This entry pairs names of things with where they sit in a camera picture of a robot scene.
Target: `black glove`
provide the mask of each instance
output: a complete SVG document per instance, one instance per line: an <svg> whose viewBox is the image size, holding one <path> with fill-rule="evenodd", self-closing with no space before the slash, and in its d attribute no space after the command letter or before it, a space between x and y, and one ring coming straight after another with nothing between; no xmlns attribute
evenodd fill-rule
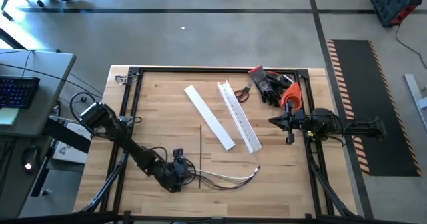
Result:
<svg viewBox="0 0 427 224"><path fill-rule="evenodd" d="M283 89L285 87L280 80L278 80L279 75L271 71L266 71L266 77L273 89L275 89L280 95L283 94Z"/></svg>
<svg viewBox="0 0 427 224"><path fill-rule="evenodd" d="M248 71L249 77L254 81L256 87L260 91L262 102L268 102L268 105L279 107L280 94L271 86L266 72L261 66L258 66Z"/></svg>

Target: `keyboard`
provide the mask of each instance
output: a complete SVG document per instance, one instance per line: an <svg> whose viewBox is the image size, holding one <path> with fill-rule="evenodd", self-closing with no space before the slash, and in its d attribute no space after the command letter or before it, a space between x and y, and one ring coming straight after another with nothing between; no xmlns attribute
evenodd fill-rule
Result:
<svg viewBox="0 0 427 224"><path fill-rule="evenodd" d="M28 109L39 82L37 77L0 76L0 108Z"/></svg>

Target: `orange and black striped tape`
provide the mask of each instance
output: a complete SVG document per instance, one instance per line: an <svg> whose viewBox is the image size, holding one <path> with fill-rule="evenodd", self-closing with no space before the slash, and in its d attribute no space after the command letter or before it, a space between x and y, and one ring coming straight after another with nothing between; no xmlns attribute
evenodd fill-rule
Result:
<svg viewBox="0 0 427 224"><path fill-rule="evenodd" d="M344 112L347 119L354 119L354 113L352 108L352 103L348 95L346 82L344 76L342 75L340 60L336 53L335 45L333 40L327 40L329 54L332 60L332 67L334 68L334 73L336 81L338 82L338 89L340 90L342 105L344 106ZM366 159L365 150L363 148L363 143L361 138L352 136L354 148L356 149L356 154L358 156L359 166L363 174L369 175L369 166L368 160Z"/></svg>
<svg viewBox="0 0 427 224"><path fill-rule="evenodd" d="M415 164L415 167L416 167L416 172L417 172L417 174L419 174L419 176L421 176L421 168L420 168L420 165L418 164L418 162L417 162L417 160L416 160L416 156L415 156L415 153L414 153L414 148L413 148L413 147L412 147L412 145L411 145L411 142L410 142L410 140L409 140L408 134L406 133L406 130L405 130L405 126L404 126L404 124L403 124L403 121L402 121L402 119L400 118L399 111L398 111L398 109L396 108L396 104L395 104L395 102L394 102L394 100L393 100L393 96L392 96L392 94L391 94L391 92L390 92L390 88L389 88L389 86L388 86L388 84L387 84L386 77L385 77L385 75L384 75L384 72L382 71L380 61L378 60L378 56L377 56L377 54L376 54L376 52L375 52L374 44L372 44L372 42L371 42L371 41L368 41L368 42L369 42L369 45L371 46L371 51L372 51L372 54L373 54L373 56L374 56L375 62L376 62L376 64L377 64L377 66L378 66L378 70L380 71L381 78L382 78L382 80L383 80L383 82L384 82L384 86L386 87L388 97L390 98L390 101L391 101L391 103L392 103L392 105L393 105L394 112L396 113L396 117L398 118L400 128L401 128L401 130L402 130L402 132L403 132L403 136L405 137L406 144L408 145L408 148L409 148L409 152L411 152L412 160L414 161L414 164Z"/></svg>

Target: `wooden table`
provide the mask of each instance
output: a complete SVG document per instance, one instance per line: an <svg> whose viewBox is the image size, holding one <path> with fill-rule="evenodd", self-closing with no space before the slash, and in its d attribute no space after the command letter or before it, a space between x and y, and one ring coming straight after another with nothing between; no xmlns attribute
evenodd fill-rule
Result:
<svg viewBox="0 0 427 224"><path fill-rule="evenodd" d="M119 113L124 86L118 85L114 77L127 75L128 69L129 66L112 66L109 73L103 102L116 113ZM334 110L325 70L308 71L315 106ZM262 103L258 90L253 87L242 108L262 149L249 154L217 88L217 82L223 83L225 79L235 90L249 81L244 74L145 72L137 107L137 116L143 121L135 126L132 138L146 147L161 145L169 151L169 156L174 149L184 148L185 157L198 167L201 125L203 170L247 176L261 165L256 177L234 191L216 191L203 184L199 189L199 182L194 181L180 193L168 193L129 158L120 213L130 210L132 215L175 217L304 217L305 213L314 214L302 133L295 131L295 143L286 145L287 133L268 122L268 118L281 115L283 111ZM236 146L231 150L225 151L185 94L184 89L190 85L197 89L234 140ZM75 209L86 206L104 184L112 146L105 139L92 141ZM330 185L349 210L356 212L341 144L330 139L324 142L323 149ZM111 188L109 210L114 193L115 185ZM326 210L324 197L321 204Z"/></svg>

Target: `white cable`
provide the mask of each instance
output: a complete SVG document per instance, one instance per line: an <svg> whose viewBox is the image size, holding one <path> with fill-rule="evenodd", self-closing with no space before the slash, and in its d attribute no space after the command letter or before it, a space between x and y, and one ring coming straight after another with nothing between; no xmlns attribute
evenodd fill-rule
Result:
<svg viewBox="0 0 427 224"><path fill-rule="evenodd" d="M67 119L67 118L63 118L63 117L57 117L57 116L49 116L49 117L57 118L57 119L61 119L61 120L69 121L69 122L76 122L76 120Z"/></svg>
<svg viewBox="0 0 427 224"><path fill-rule="evenodd" d="M214 176L219 177L219 178L226 178L226 179L231 179L231 180L234 180L234 181L240 181L240 180L247 180L247 179L253 177L255 175L255 173L258 171L258 168L256 168L255 171L254 171L254 173L252 173L252 175L250 175L248 177L229 177L229 176L226 176L226 175L221 175L221 174L218 174L218 173L213 173L213 172L210 172L210 171L204 171L204 170L200 170L200 169L196 169L196 171L200 171L202 173L207 173L207 174L210 174L210 175L214 175Z"/></svg>

